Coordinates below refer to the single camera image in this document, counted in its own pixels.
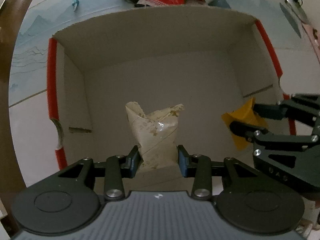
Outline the yellow snack packet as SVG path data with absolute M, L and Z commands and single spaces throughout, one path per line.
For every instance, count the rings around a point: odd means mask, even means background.
M 258 114 L 254 113 L 254 105 L 255 98 L 250 98 L 239 109 L 234 110 L 233 112 L 224 113 L 221 115 L 221 118 L 229 130 L 231 130 L 232 122 L 239 122 L 240 125 L 236 125 L 235 131 L 240 132 L 240 134 L 246 134 L 245 128 L 247 128 L 247 126 L 268 128 L 267 122 Z

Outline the beige paper snack bag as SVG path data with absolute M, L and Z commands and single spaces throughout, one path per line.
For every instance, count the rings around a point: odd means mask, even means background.
M 139 103 L 125 105 L 127 120 L 142 158 L 138 170 L 146 172 L 177 164 L 175 144 L 182 104 L 145 114 Z

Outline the red white cardboard box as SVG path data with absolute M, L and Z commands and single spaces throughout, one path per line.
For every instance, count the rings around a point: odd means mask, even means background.
M 250 98 L 286 98 L 265 26 L 231 9 L 172 6 L 93 17 L 48 42 L 47 102 L 59 168 L 103 161 L 136 144 L 126 103 L 145 113 L 184 106 L 177 144 L 214 159 L 236 155 L 221 115 Z

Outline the desk lamp base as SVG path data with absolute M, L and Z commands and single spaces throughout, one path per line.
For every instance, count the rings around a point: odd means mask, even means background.
M 291 7 L 295 15 L 305 24 L 311 24 L 305 11 L 302 9 L 302 5 L 299 3 L 300 0 L 285 0 L 285 2 Z

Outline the small teal candy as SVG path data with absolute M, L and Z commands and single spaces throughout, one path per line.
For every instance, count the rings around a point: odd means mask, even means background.
M 76 9 L 79 6 L 79 3 L 79 0 L 72 0 L 73 11 L 76 11 Z

